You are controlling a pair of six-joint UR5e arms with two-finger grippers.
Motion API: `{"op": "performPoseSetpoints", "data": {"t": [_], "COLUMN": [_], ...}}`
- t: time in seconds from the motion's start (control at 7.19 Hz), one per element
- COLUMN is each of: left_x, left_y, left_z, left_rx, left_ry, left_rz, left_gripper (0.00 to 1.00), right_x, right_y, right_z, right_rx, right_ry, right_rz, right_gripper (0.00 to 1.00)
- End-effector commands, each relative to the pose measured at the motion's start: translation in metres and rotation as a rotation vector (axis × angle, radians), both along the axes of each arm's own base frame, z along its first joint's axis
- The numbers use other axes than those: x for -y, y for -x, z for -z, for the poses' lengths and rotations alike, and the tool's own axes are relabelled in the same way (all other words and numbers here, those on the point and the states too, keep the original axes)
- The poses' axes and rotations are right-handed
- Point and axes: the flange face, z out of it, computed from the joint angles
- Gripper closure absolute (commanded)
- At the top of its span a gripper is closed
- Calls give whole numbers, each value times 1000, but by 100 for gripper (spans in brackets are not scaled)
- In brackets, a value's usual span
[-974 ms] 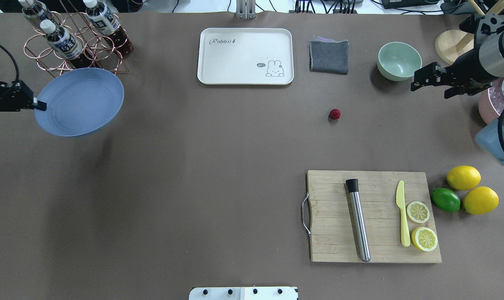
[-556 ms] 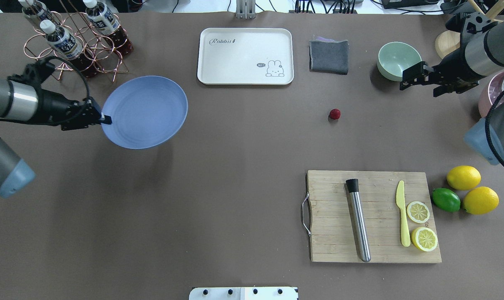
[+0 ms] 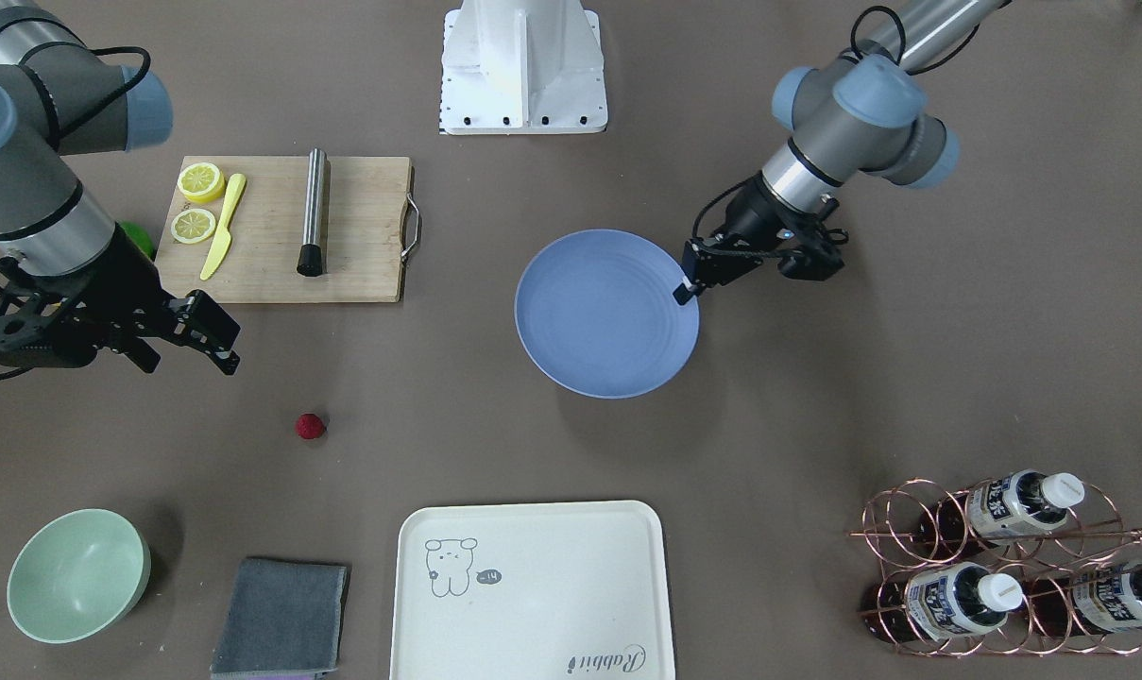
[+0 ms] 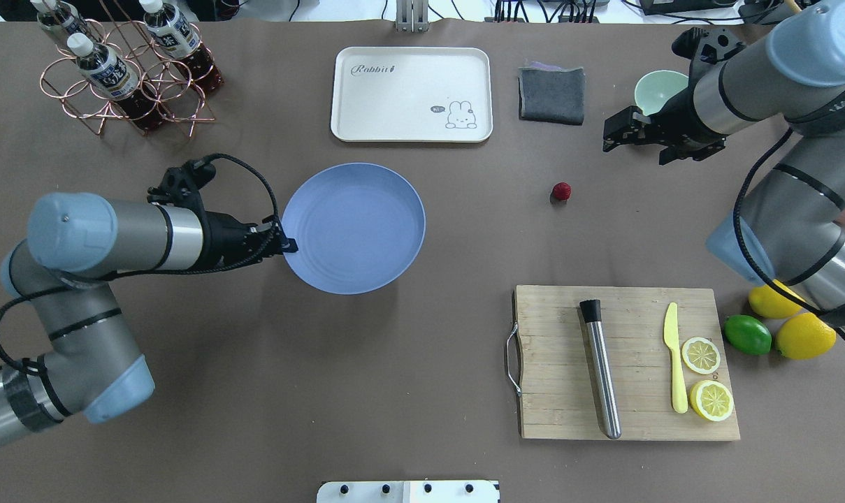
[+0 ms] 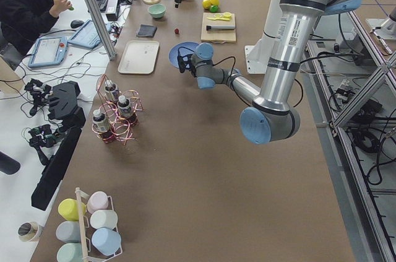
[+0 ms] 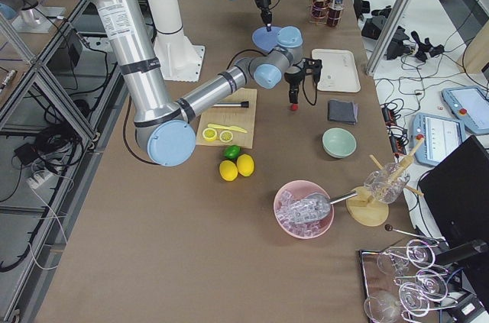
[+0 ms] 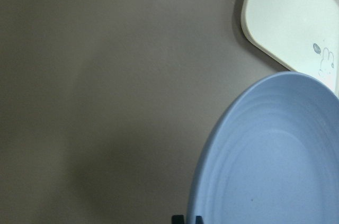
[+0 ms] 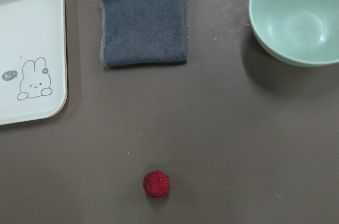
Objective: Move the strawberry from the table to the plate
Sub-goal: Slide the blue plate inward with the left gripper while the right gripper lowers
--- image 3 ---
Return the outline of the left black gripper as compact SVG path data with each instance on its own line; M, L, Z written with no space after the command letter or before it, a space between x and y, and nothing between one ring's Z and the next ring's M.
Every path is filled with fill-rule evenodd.
M845 229L825 221L841 206L825 194L820 213L801 213L773 194L761 176L740 181L697 213L684 245L683 279L673 290L679 306L706 289L724 287L766 262L786 279L822 282L844 269Z

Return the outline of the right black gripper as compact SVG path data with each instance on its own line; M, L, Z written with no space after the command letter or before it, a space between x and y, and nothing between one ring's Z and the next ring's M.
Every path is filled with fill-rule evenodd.
M34 277L13 254L0 259L0 366L85 367L100 349L152 373L160 354L148 337L193 349L226 376L241 363L241 331L206 291L172 297L138 242L122 227L98 258L61 277Z

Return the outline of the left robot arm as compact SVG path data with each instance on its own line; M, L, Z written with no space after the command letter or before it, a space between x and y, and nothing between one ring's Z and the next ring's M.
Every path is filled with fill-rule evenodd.
M787 279L821 282L844 266L849 237L826 221L855 174L903 189L933 189L954 171L958 135L930 117L916 77L962 51L999 1L912 1L872 6L885 22L849 43L825 67L793 69L777 83L771 112L790 135L751 177L721 193L724 219L693 232L673 291L687 305L766 262Z

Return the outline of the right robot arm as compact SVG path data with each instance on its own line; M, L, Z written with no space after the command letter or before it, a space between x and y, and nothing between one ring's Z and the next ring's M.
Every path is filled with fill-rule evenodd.
M153 337L238 370L238 322L203 290L166 291L69 166L159 145L172 125L146 48L93 48L34 1L0 1L0 382L104 349L152 373Z

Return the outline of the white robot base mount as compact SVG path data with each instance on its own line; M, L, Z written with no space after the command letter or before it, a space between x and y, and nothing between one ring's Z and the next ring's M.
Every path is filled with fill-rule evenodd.
M442 26L439 133L606 130L597 13L579 1L464 1Z

